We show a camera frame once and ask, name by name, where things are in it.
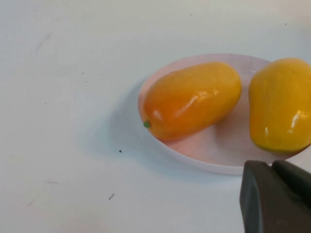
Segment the white table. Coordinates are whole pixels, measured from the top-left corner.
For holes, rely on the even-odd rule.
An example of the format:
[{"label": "white table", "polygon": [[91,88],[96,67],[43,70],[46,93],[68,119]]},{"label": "white table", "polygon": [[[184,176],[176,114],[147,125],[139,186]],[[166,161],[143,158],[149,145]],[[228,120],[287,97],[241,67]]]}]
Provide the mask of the white table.
[{"label": "white table", "polygon": [[[243,232],[241,177],[188,167],[139,137],[138,89],[196,54],[311,63],[310,9],[310,0],[0,1],[0,232]],[[297,163],[311,170],[311,158]]]}]

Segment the mango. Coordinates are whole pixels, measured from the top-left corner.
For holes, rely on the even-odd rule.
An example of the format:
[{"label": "mango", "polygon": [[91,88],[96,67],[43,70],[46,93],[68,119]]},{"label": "mango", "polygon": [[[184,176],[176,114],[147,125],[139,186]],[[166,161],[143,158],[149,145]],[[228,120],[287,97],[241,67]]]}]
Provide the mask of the mango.
[{"label": "mango", "polygon": [[296,152],[311,144],[311,66],[276,60],[249,85],[250,136],[260,148]]},{"label": "mango", "polygon": [[177,140],[216,123],[237,104],[239,74],[224,62],[173,71],[158,79],[142,101],[142,120],[160,140]]}]

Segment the yellow fruit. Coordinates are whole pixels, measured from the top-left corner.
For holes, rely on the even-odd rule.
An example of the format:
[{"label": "yellow fruit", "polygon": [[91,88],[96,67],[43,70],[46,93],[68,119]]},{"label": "yellow fruit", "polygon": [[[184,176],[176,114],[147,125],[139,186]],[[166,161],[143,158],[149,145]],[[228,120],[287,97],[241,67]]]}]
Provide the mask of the yellow fruit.
[{"label": "yellow fruit", "polygon": [[144,126],[158,139],[196,133],[226,116],[241,94],[238,73],[223,62],[203,63],[157,80],[142,103]]},{"label": "yellow fruit", "polygon": [[311,143],[311,66],[297,58],[274,61],[249,86],[250,135],[260,148],[299,151]]}]

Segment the plate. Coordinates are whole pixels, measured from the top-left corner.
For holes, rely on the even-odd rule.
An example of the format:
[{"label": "plate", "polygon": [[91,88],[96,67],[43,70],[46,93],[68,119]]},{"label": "plate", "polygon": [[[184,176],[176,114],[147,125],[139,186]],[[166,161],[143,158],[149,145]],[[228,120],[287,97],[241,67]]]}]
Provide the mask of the plate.
[{"label": "plate", "polygon": [[259,149],[249,135],[248,86],[252,76],[270,62],[260,58],[239,54],[204,54],[184,58],[170,63],[149,79],[141,87],[138,97],[138,111],[141,117],[141,104],[149,87],[163,75],[192,65],[222,61],[233,66],[242,82],[242,94],[231,113],[222,121],[185,139],[162,142],[165,153],[197,168],[222,173],[239,175],[247,160],[259,160],[268,164],[274,160],[292,160],[295,154],[280,154]]}]

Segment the green stem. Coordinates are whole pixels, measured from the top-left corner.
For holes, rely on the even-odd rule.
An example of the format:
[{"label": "green stem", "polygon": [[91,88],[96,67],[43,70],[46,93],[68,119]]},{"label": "green stem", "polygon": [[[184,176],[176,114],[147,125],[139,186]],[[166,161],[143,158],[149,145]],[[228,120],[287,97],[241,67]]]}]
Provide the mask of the green stem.
[{"label": "green stem", "polygon": [[150,128],[150,122],[149,122],[149,121],[145,121],[145,122],[144,122],[144,127]]}]

